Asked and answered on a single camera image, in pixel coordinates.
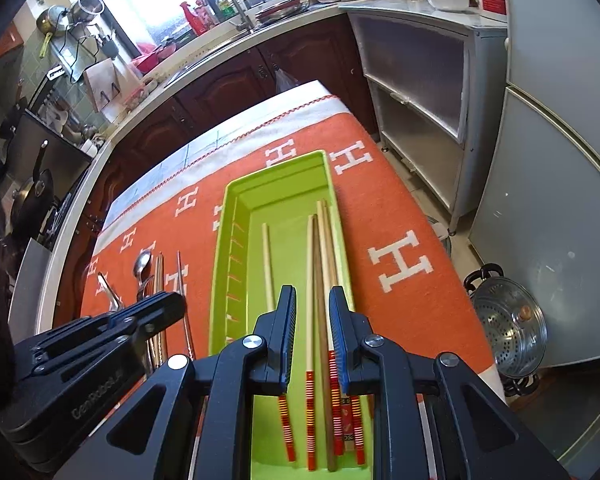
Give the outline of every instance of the table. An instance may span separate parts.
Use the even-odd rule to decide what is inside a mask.
[[[82,314],[109,306],[97,272],[125,304],[134,301],[133,263],[147,248],[164,253],[165,290],[175,290],[180,250],[196,353],[206,355],[224,188],[314,150],[326,150],[331,161],[356,310],[409,352],[456,352],[504,398],[480,322],[426,216],[364,128],[315,81],[208,131],[118,197],[88,267]],[[182,323],[167,330],[167,341],[169,354],[186,352]]]

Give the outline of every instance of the plastic bag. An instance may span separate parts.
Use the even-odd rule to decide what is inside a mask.
[[[280,67],[276,67],[274,73],[276,75],[276,94],[282,94],[282,92],[300,86],[298,79],[286,73]]]

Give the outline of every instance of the white bowl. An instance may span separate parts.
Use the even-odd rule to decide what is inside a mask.
[[[427,0],[437,10],[460,12],[469,8],[469,0]]]

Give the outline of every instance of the metal bolt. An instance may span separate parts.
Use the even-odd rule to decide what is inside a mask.
[[[262,338],[259,335],[251,334],[242,340],[242,344],[247,348],[257,348],[262,344]]]
[[[448,368],[458,366],[460,358],[453,352],[444,352],[440,355],[440,362]]]
[[[365,344],[371,348],[378,348],[384,344],[384,337],[378,334],[370,334],[365,337]]]
[[[169,357],[167,364],[171,370],[180,370],[184,368],[189,363],[189,358],[186,355],[177,354]]]

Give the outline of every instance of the pot handle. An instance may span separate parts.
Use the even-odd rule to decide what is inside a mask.
[[[469,274],[464,279],[464,281],[462,282],[464,290],[466,290],[469,293],[475,292],[475,285],[472,282],[474,282],[478,278],[484,281],[491,276],[492,272],[495,272],[499,276],[504,276],[504,271],[502,270],[502,267],[498,264],[484,264],[482,267],[480,267],[480,269],[474,270],[474,272]]]
[[[36,163],[33,165],[33,182],[34,184],[40,179],[40,166],[42,166],[42,159],[45,158],[46,147],[49,141],[45,140],[40,146],[40,151],[36,157]]]

